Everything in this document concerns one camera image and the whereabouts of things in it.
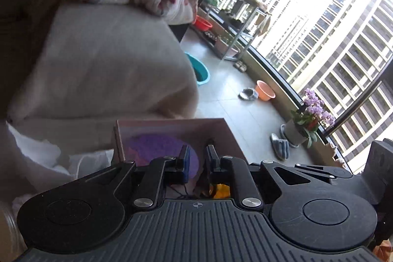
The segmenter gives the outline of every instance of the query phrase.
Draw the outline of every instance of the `crumpled paper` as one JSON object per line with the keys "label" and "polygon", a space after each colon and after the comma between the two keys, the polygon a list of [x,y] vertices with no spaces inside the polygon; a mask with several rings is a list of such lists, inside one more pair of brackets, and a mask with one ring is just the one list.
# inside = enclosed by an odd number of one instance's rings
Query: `crumpled paper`
{"label": "crumpled paper", "polygon": [[111,165],[113,149],[78,155],[62,155],[49,141],[37,141],[20,134],[7,123],[18,147],[19,169],[38,193],[59,187]]}

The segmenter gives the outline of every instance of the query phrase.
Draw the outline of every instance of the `silver bolt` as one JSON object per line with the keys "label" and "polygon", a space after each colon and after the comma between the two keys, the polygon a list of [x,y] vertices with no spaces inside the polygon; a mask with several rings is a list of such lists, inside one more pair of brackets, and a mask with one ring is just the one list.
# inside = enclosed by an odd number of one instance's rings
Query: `silver bolt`
{"label": "silver bolt", "polygon": [[134,205],[140,208],[147,208],[153,205],[153,201],[146,197],[141,197],[134,201]]}
{"label": "silver bolt", "polygon": [[262,204],[262,202],[257,199],[256,197],[247,197],[243,199],[242,201],[243,205],[250,207],[250,208],[255,208],[258,207]]}

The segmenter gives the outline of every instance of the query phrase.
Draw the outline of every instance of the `tile floor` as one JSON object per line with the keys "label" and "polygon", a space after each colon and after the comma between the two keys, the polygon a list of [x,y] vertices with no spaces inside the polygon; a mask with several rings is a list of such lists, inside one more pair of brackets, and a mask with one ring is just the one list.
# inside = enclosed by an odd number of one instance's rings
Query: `tile floor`
{"label": "tile floor", "polygon": [[[279,135],[284,119],[270,102],[247,102],[237,97],[246,87],[254,87],[254,81],[233,67],[230,61],[220,61],[198,35],[188,29],[182,49],[201,60],[210,71],[210,81],[199,87],[199,104],[196,118],[224,118],[231,128],[249,163],[270,159],[280,162],[270,144],[270,134]],[[306,149],[290,149],[285,165],[313,164]]]}

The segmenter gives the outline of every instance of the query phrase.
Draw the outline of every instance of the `flower pot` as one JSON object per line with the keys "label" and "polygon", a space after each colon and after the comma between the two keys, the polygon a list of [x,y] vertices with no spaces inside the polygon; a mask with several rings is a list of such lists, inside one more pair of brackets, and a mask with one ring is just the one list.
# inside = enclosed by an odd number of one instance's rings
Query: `flower pot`
{"label": "flower pot", "polygon": [[297,129],[293,119],[289,120],[284,128],[284,135],[290,143],[297,146],[307,140]]}
{"label": "flower pot", "polygon": [[[214,47],[216,47],[216,49],[221,52],[221,53],[225,53],[228,49],[228,45],[226,43],[224,43],[222,41],[221,38],[217,38],[216,43],[214,45]],[[233,57],[235,56],[239,51],[235,48],[231,48],[231,50],[227,53],[227,57]]]}

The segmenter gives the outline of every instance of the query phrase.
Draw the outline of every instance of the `high-rise building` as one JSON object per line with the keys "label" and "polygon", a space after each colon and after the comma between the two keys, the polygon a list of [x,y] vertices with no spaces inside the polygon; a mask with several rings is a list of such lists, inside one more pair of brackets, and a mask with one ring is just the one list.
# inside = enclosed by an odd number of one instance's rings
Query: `high-rise building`
{"label": "high-rise building", "polygon": [[[257,50],[298,93],[314,89],[339,117],[392,57],[393,0],[332,0],[316,22],[308,19],[289,38],[268,50],[264,40]],[[354,172],[364,166],[370,143],[392,123],[392,106],[382,84],[332,134]]]}

